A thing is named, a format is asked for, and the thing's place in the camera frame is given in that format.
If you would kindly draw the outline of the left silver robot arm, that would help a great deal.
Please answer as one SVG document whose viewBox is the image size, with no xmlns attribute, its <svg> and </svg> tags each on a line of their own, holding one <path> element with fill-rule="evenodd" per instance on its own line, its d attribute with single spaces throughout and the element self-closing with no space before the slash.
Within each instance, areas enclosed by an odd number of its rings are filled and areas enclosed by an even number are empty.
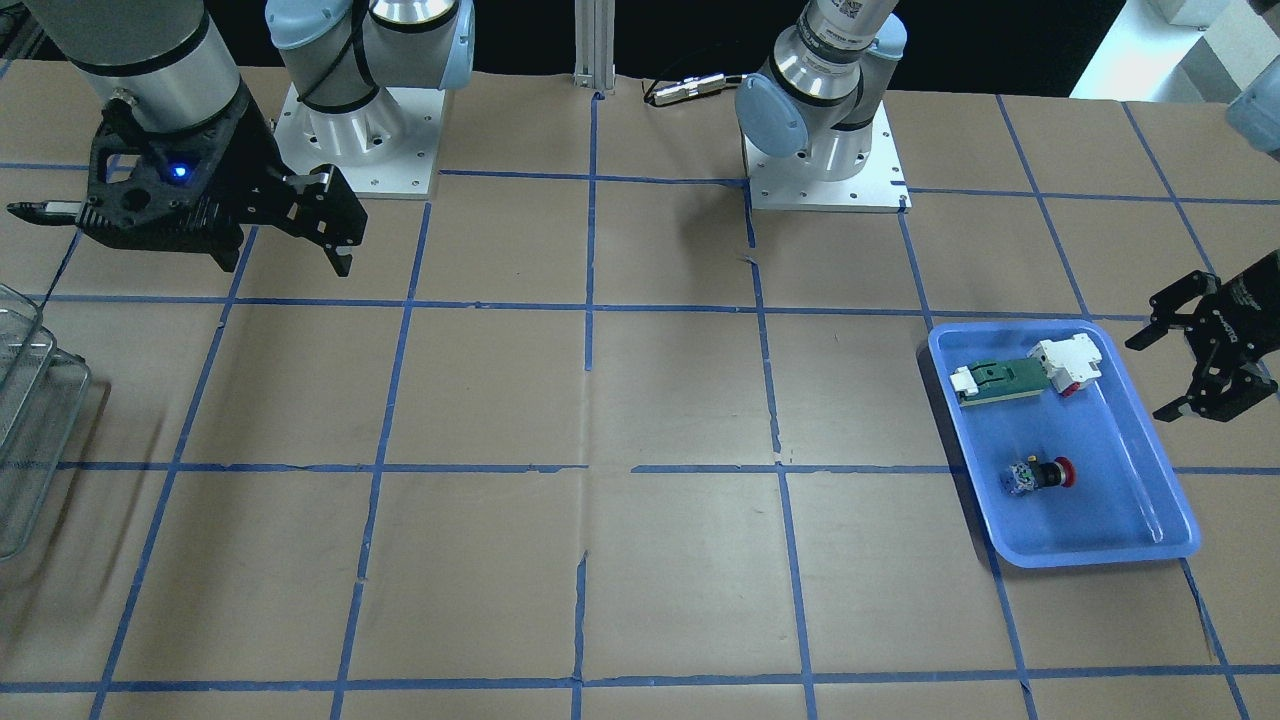
<svg viewBox="0 0 1280 720">
<path fill-rule="evenodd" d="M 852 182 L 884 158 L 884 91 L 904 55 L 908 33 L 892 1 L 809 1 L 774 41 L 764 65 L 744 76 L 735 111 L 760 205 L 814 211 L 908 210 L 906 192 L 882 201 Z M 1277 380 L 1261 366 L 1277 351 L 1277 254 L 1222 281 L 1190 272 L 1149 299 L 1149 320 L 1126 346 L 1142 351 L 1171 333 L 1184 337 L 1196 363 L 1187 389 L 1155 413 L 1160 421 L 1197 415 L 1230 421 L 1274 397 Z"/>
</svg>

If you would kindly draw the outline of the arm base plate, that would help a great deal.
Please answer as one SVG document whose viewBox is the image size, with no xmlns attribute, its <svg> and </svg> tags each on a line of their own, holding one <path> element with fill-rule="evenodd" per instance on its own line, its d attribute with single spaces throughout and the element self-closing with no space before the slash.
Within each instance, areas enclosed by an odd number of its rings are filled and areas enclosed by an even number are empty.
<svg viewBox="0 0 1280 720">
<path fill-rule="evenodd" d="M 751 205 L 764 211 L 905 213 L 913 206 L 886 105 L 855 131 L 820 135 L 801 158 L 742 152 Z"/>
<path fill-rule="evenodd" d="M 297 170 L 339 167 L 361 199 L 428 200 L 451 94 L 383 88 L 366 106 L 323 114 L 291 86 L 274 131 L 284 163 Z"/>
</svg>

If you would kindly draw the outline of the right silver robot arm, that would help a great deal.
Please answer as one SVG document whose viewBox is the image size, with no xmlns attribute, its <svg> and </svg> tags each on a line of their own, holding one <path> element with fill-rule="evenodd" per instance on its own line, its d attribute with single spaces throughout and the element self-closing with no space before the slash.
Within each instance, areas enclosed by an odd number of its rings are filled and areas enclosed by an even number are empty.
<svg viewBox="0 0 1280 720">
<path fill-rule="evenodd" d="M 32 1 L 101 102 L 82 200 L 14 202 L 116 250 L 241 259 L 246 225 L 308 240 L 346 277 L 365 199 L 431 192 L 447 95 L 474 67 L 470 1 L 270 1 L 291 76 L 278 123 L 201 1 Z"/>
</svg>

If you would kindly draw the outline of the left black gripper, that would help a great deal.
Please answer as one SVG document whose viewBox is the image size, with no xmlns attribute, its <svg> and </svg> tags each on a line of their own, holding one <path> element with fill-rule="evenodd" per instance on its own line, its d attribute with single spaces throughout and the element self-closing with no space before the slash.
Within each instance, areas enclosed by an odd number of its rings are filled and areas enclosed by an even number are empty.
<svg viewBox="0 0 1280 720">
<path fill-rule="evenodd" d="M 1142 351 L 1171 329 L 1185 329 L 1196 365 L 1183 395 L 1152 413 L 1158 421 L 1196 414 L 1230 421 L 1277 392 L 1260 361 L 1277 350 L 1277 251 L 1221 281 L 1194 270 L 1149 297 L 1149 322 L 1125 341 Z"/>
</svg>

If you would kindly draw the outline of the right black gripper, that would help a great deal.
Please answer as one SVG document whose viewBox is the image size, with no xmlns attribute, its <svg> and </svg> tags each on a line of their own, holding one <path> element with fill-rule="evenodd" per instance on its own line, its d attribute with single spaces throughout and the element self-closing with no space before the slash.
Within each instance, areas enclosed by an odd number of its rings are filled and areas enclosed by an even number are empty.
<svg viewBox="0 0 1280 720">
<path fill-rule="evenodd" d="M 220 209 L 230 223 L 230 238 L 220 240 L 215 263 L 233 272 L 243 243 L 239 225 L 274 225 L 307 240 L 324 252 L 334 273 L 346 278 L 352 252 L 364 242 L 369 214 L 335 164 L 321 164 L 294 174 L 279 161 L 253 150 L 228 150 L 218 163 Z"/>
</svg>

